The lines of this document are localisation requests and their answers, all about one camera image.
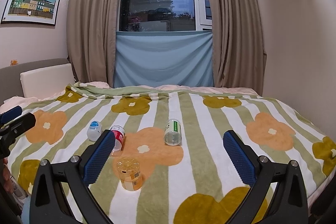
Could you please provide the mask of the blue label plastic cup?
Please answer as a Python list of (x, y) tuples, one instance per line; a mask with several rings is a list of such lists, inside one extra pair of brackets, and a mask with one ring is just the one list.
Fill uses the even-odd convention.
[(95, 142), (102, 134), (102, 125), (99, 121), (92, 121), (87, 130), (87, 137), (90, 141)]

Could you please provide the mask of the orange transparent plastic cup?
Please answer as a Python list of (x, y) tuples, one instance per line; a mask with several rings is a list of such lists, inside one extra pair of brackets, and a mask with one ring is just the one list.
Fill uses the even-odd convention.
[(133, 192), (142, 187), (142, 174), (137, 159), (132, 157), (122, 157), (116, 163), (116, 170), (121, 185), (125, 190)]

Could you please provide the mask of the green label plastic cup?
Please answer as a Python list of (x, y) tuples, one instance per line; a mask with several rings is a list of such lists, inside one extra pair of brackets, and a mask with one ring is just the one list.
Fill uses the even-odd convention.
[(180, 145), (182, 141), (182, 128), (179, 120), (168, 120), (164, 133), (164, 141), (169, 146)]

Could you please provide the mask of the floral striped blanket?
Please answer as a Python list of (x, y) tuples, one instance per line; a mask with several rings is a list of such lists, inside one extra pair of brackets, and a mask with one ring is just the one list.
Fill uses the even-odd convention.
[[(125, 130), (122, 150), (113, 153), (90, 190), (114, 223), (224, 223), (248, 191), (223, 147), (233, 130), (256, 154), (278, 163), (296, 160), (313, 203), (335, 178), (335, 143), (311, 121), (275, 98), (184, 89), (119, 91), (68, 85), (65, 94), (23, 108), (36, 125), (11, 146), (8, 167), (32, 191), (38, 164), (67, 161), (89, 146), (92, 121)], [(164, 141), (169, 119), (179, 120), (182, 141)], [(125, 190), (116, 163), (140, 164), (142, 187)]]

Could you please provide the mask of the white pillow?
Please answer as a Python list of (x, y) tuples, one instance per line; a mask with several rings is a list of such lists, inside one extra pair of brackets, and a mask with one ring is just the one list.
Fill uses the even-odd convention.
[(20, 77), (25, 98), (51, 97), (64, 91), (68, 84), (75, 83), (72, 66), (69, 63), (23, 72)]

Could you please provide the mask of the grey headboard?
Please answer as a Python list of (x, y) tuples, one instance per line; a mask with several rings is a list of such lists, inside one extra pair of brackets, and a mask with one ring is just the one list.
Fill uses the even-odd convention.
[(32, 61), (28, 63), (17, 64), (0, 69), (1, 73), (1, 104), (14, 96), (23, 97), (20, 74), (33, 69), (50, 67), (54, 65), (68, 64), (69, 61), (64, 58), (47, 59)]

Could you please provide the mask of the right beige curtain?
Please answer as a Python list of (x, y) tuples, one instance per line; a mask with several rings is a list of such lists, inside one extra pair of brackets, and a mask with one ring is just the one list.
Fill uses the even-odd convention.
[(209, 0), (216, 87), (262, 94), (266, 51), (257, 0)]

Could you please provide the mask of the beige curtain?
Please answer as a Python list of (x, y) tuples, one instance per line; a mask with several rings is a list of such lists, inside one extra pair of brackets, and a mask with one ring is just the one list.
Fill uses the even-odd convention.
[(76, 78), (113, 85), (119, 0), (69, 0), (67, 47)]
[(216, 87), (262, 94), (266, 51), (257, 0), (209, 0)]

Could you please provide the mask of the light blue cloth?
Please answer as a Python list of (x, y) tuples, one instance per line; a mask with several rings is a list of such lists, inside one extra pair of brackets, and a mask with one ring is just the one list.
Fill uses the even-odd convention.
[(113, 86), (212, 87), (212, 57), (211, 31), (119, 31)]

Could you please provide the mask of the framed houses picture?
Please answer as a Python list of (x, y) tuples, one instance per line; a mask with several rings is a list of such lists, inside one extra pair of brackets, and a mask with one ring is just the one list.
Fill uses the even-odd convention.
[(1, 23), (56, 25), (60, 0), (7, 0)]

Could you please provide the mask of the left beige curtain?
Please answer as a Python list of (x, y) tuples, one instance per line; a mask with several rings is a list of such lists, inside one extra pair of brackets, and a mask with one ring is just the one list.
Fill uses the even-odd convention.
[(76, 78), (113, 85), (119, 0), (69, 0), (67, 47)]

